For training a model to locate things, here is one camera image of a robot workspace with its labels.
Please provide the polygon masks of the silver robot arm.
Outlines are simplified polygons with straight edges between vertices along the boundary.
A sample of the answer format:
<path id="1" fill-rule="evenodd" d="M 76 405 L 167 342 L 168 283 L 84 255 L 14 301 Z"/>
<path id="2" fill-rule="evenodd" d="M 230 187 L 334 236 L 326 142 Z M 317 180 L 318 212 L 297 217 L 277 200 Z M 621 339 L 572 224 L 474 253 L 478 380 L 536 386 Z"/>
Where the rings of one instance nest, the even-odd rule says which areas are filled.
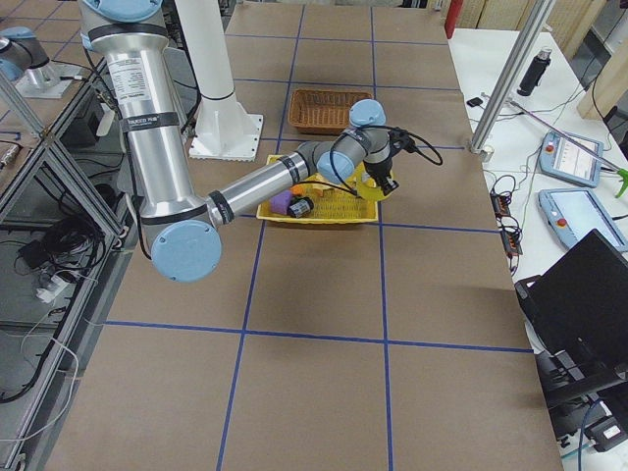
<path id="1" fill-rule="evenodd" d="M 34 32 L 25 26 L 1 30 L 1 72 L 26 98 L 60 99 L 69 86 Z"/>
<path id="2" fill-rule="evenodd" d="M 183 144 L 182 119 L 164 52 L 167 30 L 158 1 L 83 1 L 84 46 L 108 66 L 121 113 L 121 130 L 139 174 L 144 203 L 139 219 L 156 270 L 193 283 L 213 272 L 222 254 L 218 228 L 245 210 L 313 175 L 343 183 L 363 167 L 383 194 L 396 189 L 393 145 L 382 105 L 353 105 L 349 125 L 332 142 L 308 141 L 207 196 L 194 191 Z M 178 6 L 201 95 L 194 151 L 199 157 L 250 160 L 262 117 L 236 100 L 223 25 L 216 3 Z"/>

